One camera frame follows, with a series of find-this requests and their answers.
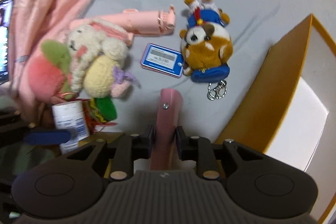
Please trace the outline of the pink green plush peach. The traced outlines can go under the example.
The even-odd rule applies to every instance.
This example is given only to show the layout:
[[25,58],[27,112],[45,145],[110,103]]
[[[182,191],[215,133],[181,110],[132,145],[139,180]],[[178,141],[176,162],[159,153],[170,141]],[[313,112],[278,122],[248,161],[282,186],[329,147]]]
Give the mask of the pink green plush peach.
[[41,43],[41,54],[28,69],[29,86],[38,100],[59,103],[76,97],[70,87],[71,56],[66,44],[55,40]]

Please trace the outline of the blue pink card holder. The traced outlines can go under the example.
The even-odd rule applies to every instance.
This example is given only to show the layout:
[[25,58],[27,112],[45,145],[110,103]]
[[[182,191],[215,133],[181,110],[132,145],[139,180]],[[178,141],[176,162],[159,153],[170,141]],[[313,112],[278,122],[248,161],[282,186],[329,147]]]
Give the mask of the blue pink card holder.
[[180,78],[183,72],[183,55],[163,46],[147,44],[140,64],[143,68]]

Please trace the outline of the cream knitted bunny doll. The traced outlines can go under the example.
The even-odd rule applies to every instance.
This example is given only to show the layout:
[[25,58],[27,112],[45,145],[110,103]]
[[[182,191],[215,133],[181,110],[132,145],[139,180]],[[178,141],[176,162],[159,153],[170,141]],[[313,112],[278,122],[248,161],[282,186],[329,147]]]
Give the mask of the cream knitted bunny doll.
[[138,79],[125,71],[132,45],[128,32],[111,22],[93,19],[75,27],[68,35],[71,56],[70,86],[92,98],[121,98]]

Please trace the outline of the brown bear plush keychain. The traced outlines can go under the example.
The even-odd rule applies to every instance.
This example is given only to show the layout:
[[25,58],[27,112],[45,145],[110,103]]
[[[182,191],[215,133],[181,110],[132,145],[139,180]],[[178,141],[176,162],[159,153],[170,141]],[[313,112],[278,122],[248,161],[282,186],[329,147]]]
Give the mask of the brown bear plush keychain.
[[180,31],[183,74],[192,82],[207,84],[211,101],[225,97],[228,60],[234,48],[226,26],[230,17],[214,0],[184,0],[188,7],[187,27]]

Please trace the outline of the white medicine bottle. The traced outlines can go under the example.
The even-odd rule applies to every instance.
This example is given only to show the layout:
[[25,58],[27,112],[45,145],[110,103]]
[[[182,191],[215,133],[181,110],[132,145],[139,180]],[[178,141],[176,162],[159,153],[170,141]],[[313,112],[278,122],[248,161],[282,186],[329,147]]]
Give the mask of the white medicine bottle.
[[89,136],[82,102],[72,101],[53,105],[52,113],[56,128],[71,133],[70,140],[60,145],[62,154],[77,149],[79,141]]

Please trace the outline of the orange white storage box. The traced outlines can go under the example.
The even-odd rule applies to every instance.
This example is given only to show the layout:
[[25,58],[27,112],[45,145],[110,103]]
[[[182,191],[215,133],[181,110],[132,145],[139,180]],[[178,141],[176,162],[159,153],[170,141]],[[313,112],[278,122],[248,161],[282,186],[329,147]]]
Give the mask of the orange white storage box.
[[303,170],[317,183],[311,215],[335,213],[335,42],[308,15],[271,46],[217,143],[234,139]]

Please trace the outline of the grey bed sheet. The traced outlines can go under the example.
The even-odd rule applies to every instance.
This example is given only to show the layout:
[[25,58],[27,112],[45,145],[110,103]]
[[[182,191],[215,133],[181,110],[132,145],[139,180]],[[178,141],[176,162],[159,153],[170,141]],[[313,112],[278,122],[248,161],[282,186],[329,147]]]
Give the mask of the grey bed sheet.
[[215,139],[225,128],[254,80],[268,49],[285,34],[314,14],[331,36],[335,36],[335,0],[214,0],[230,17],[228,32],[234,53],[228,64],[228,91],[223,99],[208,100],[207,85],[195,84],[187,77],[174,78],[144,69],[141,57],[149,43],[178,50],[179,32],[187,22],[183,0],[95,0],[86,16],[116,14],[124,9],[165,10],[173,5],[176,27],[172,35],[137,36],[130,49],[126,68],[140,85],[127,97],[115,100],[116,125],[109,132],[142,133],[156,120],[159,94],[163,88],[178,90],[183,97],[179,124],[186,132]]

